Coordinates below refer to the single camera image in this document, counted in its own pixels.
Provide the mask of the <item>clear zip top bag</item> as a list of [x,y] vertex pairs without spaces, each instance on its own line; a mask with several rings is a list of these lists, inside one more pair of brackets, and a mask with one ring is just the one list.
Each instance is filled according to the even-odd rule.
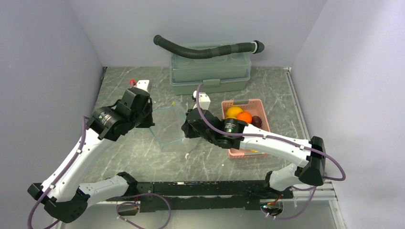
[[173,101],[169,106],[153,110],[155,125],[149,129],[158,141],[161,152],[187,154],[198,145],[198,138],[186,138],[181,129],[186,121],[186,108],[186,105]]

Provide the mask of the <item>yellow lemon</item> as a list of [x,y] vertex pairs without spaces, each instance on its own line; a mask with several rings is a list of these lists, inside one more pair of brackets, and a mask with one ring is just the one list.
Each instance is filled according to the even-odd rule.
[[236,119],[237,116],[242,113],[244,110],[239,106],[231,106],[227,109],[225,113],[226,118],[234,118]]

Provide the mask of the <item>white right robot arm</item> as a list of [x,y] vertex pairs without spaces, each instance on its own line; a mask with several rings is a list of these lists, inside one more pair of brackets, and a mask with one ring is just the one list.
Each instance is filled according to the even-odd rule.
[[238,119],[219,119],[197,108],[187,112],[181,130],[189,139],[200,137],[224,149],[254,150],[289,161],[289,166],[266,175],[263,192],[269,198],[297,184],[317,187],[324,183],[325,155],[321,146],[315,146],[315,139],[284,137]]

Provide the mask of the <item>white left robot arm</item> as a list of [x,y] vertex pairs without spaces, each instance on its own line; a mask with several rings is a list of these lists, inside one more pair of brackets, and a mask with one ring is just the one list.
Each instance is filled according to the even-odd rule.
[[34,208],[43,204],[51,217],[71,223],[98,202],[115,197],[132,200],[137,194],[138,182],[127,172],[95,183],[82,180],[119,137],[133,128],[153,125],[152,100],[147,86],[132,86],[113,105],[95,109],[89,119],[83,119],[82,135],[63,163],[45,181],[28,188],[28,193],[36,200]]

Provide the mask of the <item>orange fruit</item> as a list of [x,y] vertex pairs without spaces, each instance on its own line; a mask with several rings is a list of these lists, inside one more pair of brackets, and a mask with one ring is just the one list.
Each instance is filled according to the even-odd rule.
[[252,117],[252,115],[251,115],[249,112],[243,111],[243,112],[239,113],[239,114],[236,116],[236,118],[237,118],[238,120],[241,120],[241,121],[244,121],[244,122],[250,124],[250,123],[252,122],[252,118],[253,118],[253,117]]

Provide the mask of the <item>dark red plum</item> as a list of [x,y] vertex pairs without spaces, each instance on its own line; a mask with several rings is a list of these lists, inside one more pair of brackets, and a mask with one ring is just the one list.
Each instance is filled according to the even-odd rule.
[[259,116],[255,115],[255,116],[252,116],[251,124],[252,124],[253,126],[257,127],[257,128],[262,128],[262,126],[263,126],[263,121],[262,121],[262,119],[261,119]]

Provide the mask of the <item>green plastic storage box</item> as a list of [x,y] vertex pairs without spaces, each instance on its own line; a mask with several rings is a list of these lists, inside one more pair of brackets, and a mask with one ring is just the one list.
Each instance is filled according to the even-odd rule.
[[205,93],[239,91],[246,88],[250,71],[250,54],[246,52],[210,59],[188,59],[172,54],[170,84],[175,95],[192,94],[200,84]]

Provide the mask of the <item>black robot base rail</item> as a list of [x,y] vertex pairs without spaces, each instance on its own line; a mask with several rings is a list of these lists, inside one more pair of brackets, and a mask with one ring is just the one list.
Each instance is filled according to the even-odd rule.
[[266,201],[292,199],[290,188],[274,191],[263,180],[138,182],[137,190],[112,201],[140,202],[142,213],[158,210],[243,208],[259,210]]

